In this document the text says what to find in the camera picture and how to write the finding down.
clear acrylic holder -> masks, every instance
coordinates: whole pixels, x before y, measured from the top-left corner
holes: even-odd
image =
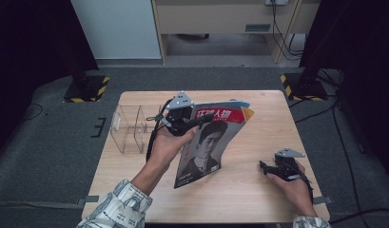
[[[118,105],[111,121],[110,134],[122,154],[141,154],[147,151],[155,117],[160,105]]]

metal bracket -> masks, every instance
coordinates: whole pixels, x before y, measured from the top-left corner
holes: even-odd
[[[272,6],[275,4],[275,6],[285,6],[288,5],[288,0],[265,0],[266,6]]]
[[[275,152],[275,155],[283,157],[283,158],[304,158],[306,157],[304,154],[293,150],[291,148],[286,147],[283,150]]]
[[[313,204],[317,205],[317,204],[321,204],[321,203],[325,203],[325,204],[330,204],[330,203],[333,203],[333,199],[331,197],[324,197],[324,196],[321,196],[321,197],[316,197],[316,198],[313,198]]]
[[[97,202],[97,201],[99,201],[99,196],[86,196],[84,199],[78,199],[76,204],[80,206],[85,206],[86,202]]]
[[[191,101],[191,99],[187,95],[185,95],[184,91],[181,91],[177,95],[177,97],[171,100],[171,102],[167,105],[166,109],[172,110],[172,109],[187,107],[191,105],[194,105],[194,102]]]

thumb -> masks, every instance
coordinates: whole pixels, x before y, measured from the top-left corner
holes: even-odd
[[[284,184],[285,184],[285,181],[282,180],[280,177],[278,177],[277,175],[275,174],[270,174],[270,173],[267,173],[267,177],[272,180],[273,182],[275,182],[279,187],[282,187]]]
[[[188,143],[190,140],[192,140],[195,136],[195,134],[198,131],[198,126],[194,126],[191,129],[189,129],[185,134],[181,137],[178,137],[178,141],[181,145],[184,145],[185,143]]]

plaid shirt sleeve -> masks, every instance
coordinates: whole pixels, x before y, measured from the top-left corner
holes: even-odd
[[[331,228],[331,225],[318,217],[297,217],[293,223],[294,228]]]
[[[128,180],[123,180],[102,199],[92,214],[83,219],[77,227],[143,228],[146,210],[151,204],[151,197]]]

gray carpet floor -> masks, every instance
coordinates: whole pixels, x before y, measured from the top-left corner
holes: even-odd
[[[100,102],[69,104],[63,96],[71,83],[66,77],[35,91],[25,120],[13,133],[0,160],[0,202],[34,201],[76,204],[88,194],[110,128],[112,113],[124,91],[278,89],[280,75],[300,72],[277,67],[109,67],[100,73],[110,77]],[[324,84],[328,94],[335,89]],[[336,101],[288,101],[295,121],[329,109]],[[352,164],[362,210],[389,208],[389,177],[373,155],[360,153],[359,143],[339,107],[336,121]],[[92,138],[107,118],[103,133]],[[331,110],[297,123],[301,140],[312,163],[331,220],[358,212],[350,168]],[[74,227],[82,209],[0,206],[0,227]],[[370,227],[389,227],[389,213],[363,216]],[[333,227],[364,227],[354,217]]]

